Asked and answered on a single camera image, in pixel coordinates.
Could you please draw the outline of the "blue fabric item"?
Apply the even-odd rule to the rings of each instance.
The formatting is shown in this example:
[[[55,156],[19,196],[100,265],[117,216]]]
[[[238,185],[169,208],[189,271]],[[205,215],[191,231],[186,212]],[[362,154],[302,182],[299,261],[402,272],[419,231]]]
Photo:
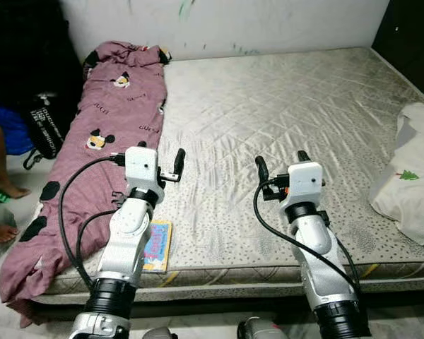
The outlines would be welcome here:
[[[0,129],[4,133],[4,144],[9,155],[24,155],[35,149],[27,124],[15,111],[0,107]]]

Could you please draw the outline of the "mauve cartoon mouse blanket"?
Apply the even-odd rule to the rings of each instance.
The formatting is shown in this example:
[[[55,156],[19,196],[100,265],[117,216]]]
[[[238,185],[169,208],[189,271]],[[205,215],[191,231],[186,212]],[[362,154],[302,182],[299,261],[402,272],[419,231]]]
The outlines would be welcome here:
[[[119,41],[103,42],[87,56],[78,113],[41,191],[40,213],[0,268],[0,300],[21,327],[40,325],[35,297],[71,265],[58,223],[83,258],[106,245],[111,210],[128,193],[124,168],[107,156],[140,141],[158,147],[169,61],[166,49]]]

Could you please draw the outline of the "large black bag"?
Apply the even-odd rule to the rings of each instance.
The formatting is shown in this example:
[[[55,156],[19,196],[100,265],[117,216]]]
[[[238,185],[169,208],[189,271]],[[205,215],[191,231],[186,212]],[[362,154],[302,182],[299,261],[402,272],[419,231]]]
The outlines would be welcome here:
[[[83,74],[60,0],[0,0],[0,105],[22,107],[47,95],[73,117]]]

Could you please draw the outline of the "silver robot left leg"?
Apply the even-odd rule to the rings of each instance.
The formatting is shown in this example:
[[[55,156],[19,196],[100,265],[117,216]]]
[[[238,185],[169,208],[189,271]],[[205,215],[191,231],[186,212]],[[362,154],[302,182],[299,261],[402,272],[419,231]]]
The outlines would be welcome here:
[[[169,327],[157,327],[144,333],[142,339],[179,339],[179,336],[171,332]]]

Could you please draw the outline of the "quilted grey patterned mattress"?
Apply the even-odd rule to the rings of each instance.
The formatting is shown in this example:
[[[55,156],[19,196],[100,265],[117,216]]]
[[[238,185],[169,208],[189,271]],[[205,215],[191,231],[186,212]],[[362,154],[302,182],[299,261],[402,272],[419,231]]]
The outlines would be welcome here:
[[[322,163],[322,206],[370,293],[424,290],[424,246],[370,205],[389,164],[397,117],[424,97],[370,49],[332,49],[174,61],[161,162],[186,151],[184,176],[165,190],[155,216],[173,223],[169,267],[142,275],[141,302],[299,296],[292,246],[255,220],[255,156],[286,171],[298,150]],[[72,266],[40,304],[86,300]]]

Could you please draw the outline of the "dark tufted headboard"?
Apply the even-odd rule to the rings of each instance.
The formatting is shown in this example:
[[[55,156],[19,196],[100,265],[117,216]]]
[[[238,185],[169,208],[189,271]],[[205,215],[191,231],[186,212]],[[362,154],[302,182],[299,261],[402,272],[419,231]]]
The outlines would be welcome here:
[[[390,0],[372,48],[424,93],[424,0]]]

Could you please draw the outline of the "black tote with white print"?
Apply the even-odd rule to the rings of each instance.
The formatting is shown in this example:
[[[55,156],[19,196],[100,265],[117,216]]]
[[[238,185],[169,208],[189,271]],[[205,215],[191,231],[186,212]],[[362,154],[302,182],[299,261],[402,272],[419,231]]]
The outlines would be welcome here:
[[[73,120],[69,101],[56,93],[38,93],[22,102],[19,114],[35,149],[44,158],[56,158]]]

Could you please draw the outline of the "yellow-edged blue children's book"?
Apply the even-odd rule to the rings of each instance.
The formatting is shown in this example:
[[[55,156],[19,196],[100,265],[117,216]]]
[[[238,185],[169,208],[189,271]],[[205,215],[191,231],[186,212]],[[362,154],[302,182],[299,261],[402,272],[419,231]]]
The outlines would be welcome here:
[[[144,248],[144,273],[165,273],[169,267],[173,223],[153,220],[150,223],[150,239]]]

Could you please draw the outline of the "white pillow with green tree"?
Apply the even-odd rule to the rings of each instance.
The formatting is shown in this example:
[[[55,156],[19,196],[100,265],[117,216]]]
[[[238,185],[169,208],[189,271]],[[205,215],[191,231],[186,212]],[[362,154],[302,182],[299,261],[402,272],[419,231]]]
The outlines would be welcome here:
[[[370,189],[370,205],[396,220],[397,229],[424,246],[424,104],[409,104],[397,117],[396,149]]]

